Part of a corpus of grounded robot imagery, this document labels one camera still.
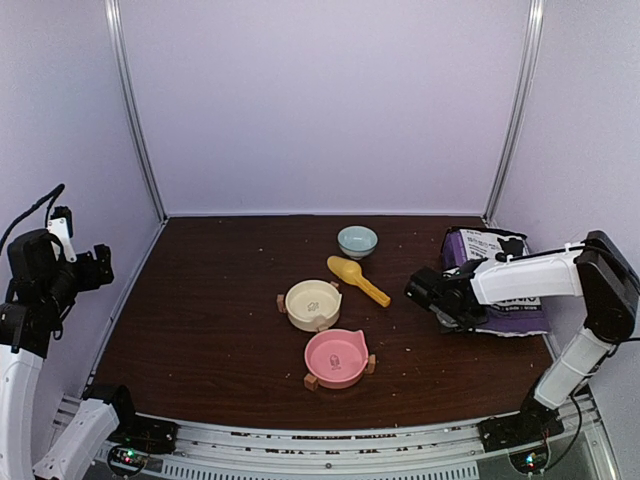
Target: pink bowl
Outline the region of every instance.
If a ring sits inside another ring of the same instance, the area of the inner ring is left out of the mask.
[[[318,383],[340,389],[358,382],[369,359],[364,332],[325,330],[315,335],[304,351],[304,361]]]

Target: wooden block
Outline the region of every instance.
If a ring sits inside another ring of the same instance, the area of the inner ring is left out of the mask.
[[[279,294],[276,297],[276,304],[278,305],[278,311],[280,313],[287,313],[287,307],[284,306],[284,295]]]
[[[315,392],[318,388],[318,379],[310,373],[307,373],[307,375],[304,377],[304,388]]]
[[[376,356],[375,354],[369,355],[369,362],[367,363],[366,368],[364,369],[364,373],[367,375],[371,375],[376,371]]]

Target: white wall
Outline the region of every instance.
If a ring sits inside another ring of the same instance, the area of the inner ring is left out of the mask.
[[[76,250],[111,246],[116,275],[112,285],[78,296],[63,339],[51,345],[36,396],[39,456],[62,394],[82,391],[157,220],[134,156],[103,2],[1,2],[0,65],[0,231],[64,182],[60,202],[73,210]],[[43,221],[44,210],[14,232]],[[5,253],[0,289],[9,278]]]
[[[529,2],[122,2],[165,207],[480,213]]]
[[[640,270],[640,3],[547,2],[537,73],[500,202],[500,226],[534,249],[606,231]],[[561,345],[581,301],[549,302]],[[640,478],[640,348],[621,347],[594,378],[623,478]]]

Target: plastic scoop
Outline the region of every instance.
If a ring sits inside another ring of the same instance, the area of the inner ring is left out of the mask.
[[[340,280],[349,285],[359,287],[360,290],[383,307],[386,308],[391,304],[391,298],[387,294],[378,290],[369,280],[362,276],[362,268],[357,262],[333,256],[327,260],[327,266]]]

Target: purple bag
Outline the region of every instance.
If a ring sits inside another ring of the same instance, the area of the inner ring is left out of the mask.
[[[522,256],[529,253],[527,236],[495,228],[452,227],[442,244],[442,266],[445,270],[459,267],[467,260],[494,258],[498,252]],[[486,308],[486,323],[476,332],[502,337],[524,337],[549,333],[539,298],[520,298]]]

